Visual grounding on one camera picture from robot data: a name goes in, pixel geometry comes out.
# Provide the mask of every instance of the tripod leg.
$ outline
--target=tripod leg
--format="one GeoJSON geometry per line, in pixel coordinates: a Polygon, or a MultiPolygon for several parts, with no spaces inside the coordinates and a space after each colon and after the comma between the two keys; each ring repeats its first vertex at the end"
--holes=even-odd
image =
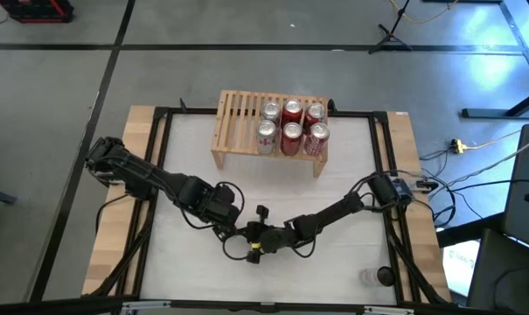
{"type": "Polygon", "coordinates": [[[388,40],[390,39],[390,35],[386,35],[375,47],[369,49],[367,53],[373,54],[376,53],[388,40]]]}
{"type": "Polygon", "coordinates": [[[396,40],[400,45],[406,47],[406,49],[409,50],[410,52],[414,50],[414,49],[412,49],[412,47],[410,47],[408,44],[406,44],[403,41],[401,41],[399,38],[396,38],[396,37],[393,36],[393,39],[396,40]]]}
{"type": "Polygon", "coordinates": [[[379,24],[379,28],[383,30],[383,32],[385,32],[386,35],[390,35],[390,32],[388,31],[388,29],[382,24],[379,24]]]}

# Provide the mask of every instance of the black floor stripe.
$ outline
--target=black floor stripe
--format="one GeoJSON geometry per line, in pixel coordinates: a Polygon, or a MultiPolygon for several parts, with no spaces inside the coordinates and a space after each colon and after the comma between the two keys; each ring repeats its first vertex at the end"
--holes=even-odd
{"type": "MultiPolygon", "coordinates": [[[[374,45],[331,44],[0,44],[0,50],[44,51],[109,51],[120,47],[125,51],[347,51],[366,52],[374,45]]],[[[522,45],[411,45],[415,52],[440,53],[514,53],[526,49],[522,45]]],[[[407,51],[400,45],[385,45],[383,51],[407,51]]]]}
{"type": "Polygon", "coordinates": [[[0,44],[0,50],[109,51],[113,44],[0,44]]]}
{"type": "MultiPolygon", "coordinates": [[[[374,45],[320,44],[125,44],[123,51],[347,51],[366,52],[374,45]]],[[[521,55],[521,45],[411,45],[415,52],[441,53],[514,53],[521,55]]],[[[383,51],[407,51],[401,45],[385,45],[383,51]]]]}
{"type": "Polygon", "coordinates": [[[523,38],[523,35],[520,33],[519,26],[515,22],[514,18],[512,17],[511,12],[507,8],[507,5],[505,2],[499,4],[499,8],[501,9],[501,12],[503,13],[503,16],[505,20],[507,21],[507,24],[509,25],[509,28],[511,29],[512,35],[517,40],[517,43],[524,48],[523,55],[525,56],[526,62],[529,66],[529,47],[525,42],[525,39],[523,38]]]}
{"type": "Polygon", "coordinates": [[[108,58],[107,67],[101,80],[101,86],[99,87],[94,107],[91,111],[89,120],[87,121],[87,126],[81,139],[78,153],[73,161],[72,170],[69,174],[66,186],[64,187],[58,208],[56,209],[56,222],[54,223],[48,245],[44,251],[42,262],[40,262],[36,281],[33,285],[29,298],[30,302],[41,301],[45,295],[45,290],[46,286],[48,285],[48,279],[51,275],[52,266],[56,260],[56,254],[58,253],[60,242],[62,241],[62,237],[64,235],[64,229],[66,228],[66,224],[72,210],[73,200],[78,190],[81,173],[83,172],[83,166],[85,163],[85,156],[89,151],[89,146],[91,145],[95,133],[95,128],[97,127],[99,117],[101,116],[105,97],[107,96],[108,86],[110,85],[110,81],[115,70],[116,61],[118,60],[120,44],[124,40],[124,35],[126,34],[135,3],[135,0],[129,0],[126,10],[124,11],[121,26],[116,36],[115,46],[110,54],[110,57],[108,58]]]}

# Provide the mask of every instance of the black case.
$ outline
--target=black case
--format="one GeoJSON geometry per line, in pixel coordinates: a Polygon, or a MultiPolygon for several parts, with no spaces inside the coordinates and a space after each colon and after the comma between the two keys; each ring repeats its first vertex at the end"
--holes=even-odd
{"type": "Polygon", "coordinates": [[[0,5],[20,23],[69,23],[73,17],[67,0],[0,0],[0,5]]]}

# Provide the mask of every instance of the yellow plug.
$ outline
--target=yellow plug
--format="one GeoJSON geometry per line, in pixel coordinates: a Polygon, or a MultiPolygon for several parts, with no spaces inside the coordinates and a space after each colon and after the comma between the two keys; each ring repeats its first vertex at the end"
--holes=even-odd
{"type": "Polygon", "coordinates": [[[460,139],[453,139],[450,142],[450,148],[455,154],[463,154],[464,151],[469,149],[469,147],[466,146],[466,144],[464,144],[460,139]]]}

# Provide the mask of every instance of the gray floor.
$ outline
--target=gray floor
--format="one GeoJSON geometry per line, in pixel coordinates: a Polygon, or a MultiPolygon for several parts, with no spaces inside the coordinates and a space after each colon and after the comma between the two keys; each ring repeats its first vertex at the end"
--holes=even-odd
{"type": "MultiPolygon", "coordinates": [[[[506,1],[529,45],[529,9],[506,1]]],[[[0,25],[0,43],[113,43],[125,0],[74,1],[71,24],[0,25]]],[[[413,0],[410,17],[424,19],[445,4],[413,0]]],[[[128,44],[297,43],[373,44],[376,24],[395,16],[386,1],[137,0],[128,44]]],[[[495,4],[460,3],[435,21],[403,21],[399,36],[416,45],[516,45],[495,4]]],[[[24,299],[38,253],[54,218],[97,94],[109,52],[0,51],[0,189],[15,206],[0,205],[0,303],[24,299]]],[[[410,113],[421,154],[459,137],[483,143],[522,122],[466,121],[465,107],[506,109],[529,95],[522,56],[472,53],[380,52],[121,52],[95,137],[122,134],[135,104],[216,106],[221,89],[325,95],[341,109],[410,113]]],[[[484,150],[449,157],[443,179],[514,151],[517,136],[484,150]]],[[[424,165],[436,170],[436,161],[424,165]]],[[[468,184],[511,176],[512,162],[468,184]]],[[[465,192],[481,215],[503,210],[506,185],[465,192]]],[[[94,242],[95,212],[106,190],[84,174],[46,298],[78,297],[94,242]]],[[[442,209],[448,197],[432,206],[442,209]]],[[[476,216],[458,200],[458,225],[476,216]]]]}

